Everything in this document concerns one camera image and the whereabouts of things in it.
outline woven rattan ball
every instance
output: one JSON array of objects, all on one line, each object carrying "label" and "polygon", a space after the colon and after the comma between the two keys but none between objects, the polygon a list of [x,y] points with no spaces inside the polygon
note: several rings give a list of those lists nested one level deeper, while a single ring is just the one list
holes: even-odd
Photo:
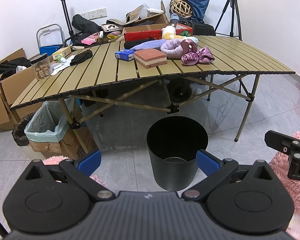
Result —
[{"label": "woven rattan ball", "polygon": [[170,10],[184,18],[192,16],[192,9],[190,5],[183,0],[171,0]]}]

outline sponge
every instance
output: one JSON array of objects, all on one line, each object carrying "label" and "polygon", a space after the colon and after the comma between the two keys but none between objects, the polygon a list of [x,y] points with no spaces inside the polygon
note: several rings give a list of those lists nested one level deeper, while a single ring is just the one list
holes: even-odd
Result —
[{"label": "sponge", "polygon": [[156,67],[167,63],[167,56],[157,49],[142,49],[134,53],[136,62],[145,68]]}]

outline blue gripper pad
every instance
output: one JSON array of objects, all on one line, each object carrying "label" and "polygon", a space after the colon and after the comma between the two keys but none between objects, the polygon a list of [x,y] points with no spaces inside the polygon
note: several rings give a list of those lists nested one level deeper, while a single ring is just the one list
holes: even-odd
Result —
[{"label": "blue gripper pad", "polygon": [[90,176],[101,164],[101,152],[99,150],[90,152],[80,158],[77,169],[85,175]]},{"label": "blue gripper pad", "polygon": [[197,151],[196,155],[197,166],[207,176],[210,176],[215,171],[219,170],[223,162],[204,150]]}]

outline baseboard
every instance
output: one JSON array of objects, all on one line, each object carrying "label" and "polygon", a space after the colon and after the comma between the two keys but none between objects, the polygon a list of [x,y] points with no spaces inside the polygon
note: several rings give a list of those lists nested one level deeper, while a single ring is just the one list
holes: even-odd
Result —
[{"label": "baseboard", "polygon": [[290,76],[296,80],[298,83],[300,83],[300,76],[298,74],[290,74]]}]

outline caster wheel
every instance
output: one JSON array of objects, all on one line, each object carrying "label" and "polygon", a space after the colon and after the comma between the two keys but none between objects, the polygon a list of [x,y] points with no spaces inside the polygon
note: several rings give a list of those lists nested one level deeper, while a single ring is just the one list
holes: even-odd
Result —
[{"label": "caster wheel", "polygon": [[173,79],[168,84],[168,92],[173,102],[181,103],[191,97],[192,90],[190,83],[182,78]]}]

